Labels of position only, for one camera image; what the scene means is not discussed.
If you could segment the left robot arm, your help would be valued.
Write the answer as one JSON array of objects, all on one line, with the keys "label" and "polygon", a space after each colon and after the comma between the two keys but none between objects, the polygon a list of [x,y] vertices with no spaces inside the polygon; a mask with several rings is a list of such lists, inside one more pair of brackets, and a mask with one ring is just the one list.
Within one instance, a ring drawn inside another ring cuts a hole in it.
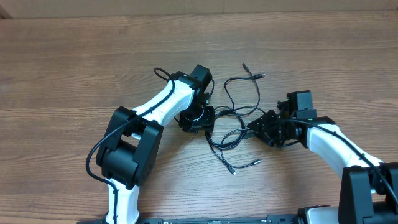
[{"label": "left robot arm", "polygon": [[210,70],[197,65],[191,74],[166,73],[164,80],[165,88],[147,103],[116,109],[104,137],[88,154],[96,157],[101,176],[87,173],[109,190],[109,209],[99,223],[138,222],[139,188],[154,168],[164,128],[176,116],[184,132],[213,132],[215,109],[206,92],[213,82]]}]

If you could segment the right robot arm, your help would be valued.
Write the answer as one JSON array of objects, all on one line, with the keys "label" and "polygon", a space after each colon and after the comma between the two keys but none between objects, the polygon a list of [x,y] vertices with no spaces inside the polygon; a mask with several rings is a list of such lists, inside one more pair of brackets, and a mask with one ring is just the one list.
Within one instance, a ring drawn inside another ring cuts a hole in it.
[{"label": "right robot arm", "polygon": [[341,179],[337,207],[300,208],[268,223],[397,223],[397,163],[385,163],[347,138],[329,117],[319,117],[310,91],[287,94],[286,101],[248,124],[270,147],[300,143],[322,158]]}]

